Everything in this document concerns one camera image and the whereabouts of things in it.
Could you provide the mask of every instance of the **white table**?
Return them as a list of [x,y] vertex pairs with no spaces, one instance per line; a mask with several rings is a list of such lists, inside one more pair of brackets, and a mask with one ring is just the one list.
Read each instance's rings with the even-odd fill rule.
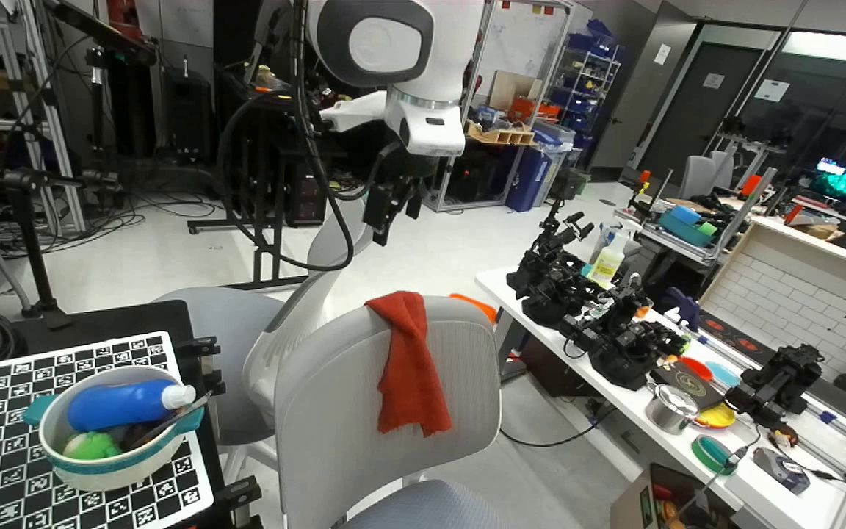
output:
[[[702,467],[700,458],[691,452],[691,442],[697,434],[714,434],[727,451],[739,451],[739,448],[747,448],[754,437],[754,430],[747,426],[747,421],[739,421],[739,426],[735,426],[727,433],[702,433],[702,430],[692,430],[692,426],[686,426],[679,434],[660,433],[642,415],[647,402],[653,401],[648,387],[639,387],[639,392],[617,387],[606,377],[600,377],[600,370],[594,370],[588,356],[567,359],[563,356],[563,337],[556,329],[537,326],[535,321],[528,321],[519,312],[519,301],[514,301],[514,290],[506,286],[506,274],[503,271],[478,274],[475,283],[503,307],[503,312],[507,318],[514,318],[526,333],[532,333],[541,345],[545,345],[553,356],[557,356],[563,365],[569,365],[588,384],[594,384],[614,409],[620,409],[660,451],[667,451],[683,470],[691,470],[702,481],[710,481],[714,474],[707,467]],[[719,365],[725,365],[730,370],[739,370],[739,368],[735,368],[735,361],[723,359],[716,351],[702,346],[697,342],[686,345],[683,356],[692,356],[692,359],[702,359],[702,361],[714,359],[714,361],[719,361]],[[833,430],[829,430],[824,423],[819,423],[811,415],[789,418],[786,423],[802,437],[813,437],[813,442],[824,445],[824,451],[833,452],[836,462],[846,465],[846,437],[842,434],[836,434]],[[710,481],[714,493],[723,503],[727,503],[735,512],[749,512],[752,517],[758,517],[758,520],[764,520],[770,527],[779,527],[779,529],[786,529],[786,527],[795,527],[795,529],[829,529],[833,524],[846,527],[846,520],[833,520],[833,517],[841,517],[846,484],[811,478],[811,487],[795,496],[795,493],[785,492],[774,478],[770,478],[749,455],[739,462],[735,475],[719,475],[719,478]],[[829,470],[819,458],[813,458],[802,448],[789,451],[789,455],[798,465],[804,465],[804,467]]]

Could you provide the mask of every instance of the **blue object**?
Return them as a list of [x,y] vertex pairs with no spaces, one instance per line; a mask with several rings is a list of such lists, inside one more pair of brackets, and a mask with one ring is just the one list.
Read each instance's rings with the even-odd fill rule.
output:
[[723,368],[719,361],[707,361],[707,370],[714,374],[716,384],[725,392],[739,384],[739,377]]
[[569,91],[563,85],[550,89],[550,102],[560,107],[563,113],[594,114],[600,110],[600,95],[594,91]]
[[169,409],[162,406],[162,392],[169,384],[169,380],[143,380],[86,387],[67,402],[67,423],[77,433],[162,423],[169,418]]
[[679,289],[670,289],[667,295],[675,301],[679,315],[682,315],[682,321],[686,323],[686,329],[697,333],[697,329],[700,329],[700,309],[697,309],[697,301],[686,296],[686,295],[679,290]]
[[704,235],[700,227],[704,221],[692,212],[692,210],[683,210],[683,207],[673,207],[667,210],[660,217],[658,217],[658,227],[686,245],[697,245],[697,246],[710,246],[714,245],[714,235]]
[[507,192],[507,201],[506,207],[514,210],[514,212],[528,212],[541,195],[541,185],[542,185],[542,176],[545,176],[545,168],[550,168],[550,155],[537,146],[522,146],[522,155],[517,161],[517,182],[514,187]]
[[567,49],[614,57],[614,54],[620,54],[620,45],[614,39],[606,39],[606,36],[569,33],[567,36]]

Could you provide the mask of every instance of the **yellow object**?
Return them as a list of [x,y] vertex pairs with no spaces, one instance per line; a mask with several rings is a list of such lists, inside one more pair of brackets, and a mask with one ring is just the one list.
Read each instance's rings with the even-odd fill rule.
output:
[[727,430],[738,423],[738,412],[727,402],[719,402],[714,409],[700,412],[697,423],[702,423],[704,430]]

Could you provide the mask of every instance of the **orange object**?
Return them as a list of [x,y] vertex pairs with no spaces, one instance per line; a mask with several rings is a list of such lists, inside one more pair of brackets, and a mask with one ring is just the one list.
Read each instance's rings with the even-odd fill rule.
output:
[[754,187],[764,182],[764,176],[749,174],[747,182],[738,187],[739,198],[754,195]]
[[780,214],[780,223],[785,227],[792,227],[792,221],[802,214],[804,210],[798,202],[792,202],[785,214]]
[[704,368],[704,361],[686,359],[682,356],[679,365],[692,374],[700,383],[714,383],[710,368]]
[[457,290],[451,290],[450,301],[462,301],[462,302],[475,307],[485,315],[488,326],[498,323],[498,309],[488,307],[485,301],[475,301],[475,296],[466,296]]
[[[535,107],[537,107],[537,101],[514,96],[507,107],[507,120],[528,123],[535,114]],[[537,107],[537,120],[556,120],[557,114],[560,114],[560,107],[553,107],[553,102]]]
[[451,430],[441,374],[425,345],[425,307],[413,290],[393,290],[363,302],[390,326],[390,354],[378,380],[381,412],[378,433],[418,423],[423,434]]

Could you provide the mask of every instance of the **door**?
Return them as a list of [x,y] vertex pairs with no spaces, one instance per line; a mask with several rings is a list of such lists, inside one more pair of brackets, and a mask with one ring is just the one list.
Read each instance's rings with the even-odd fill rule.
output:
[[635,146],[653,123],[660,101],[667,96],[692,33],[697,24],[686,20],[679,8],[660,8],[648,41],[642,45],[623,89],[623,96],[610,113],[603,139],[597,140],[591,168],[625,168],[635,161]]
[[747,85],[752,85],[764,54],[774,48],[774,39],[779,33],[766,30],[704,26],[691,49],[691,64],[683,64],[675,91],[648,130],[638,168],[660,180],[667,170],[675,170],[667,187],[675,192],[686,155],[704,154],[719,120],[738,107]]

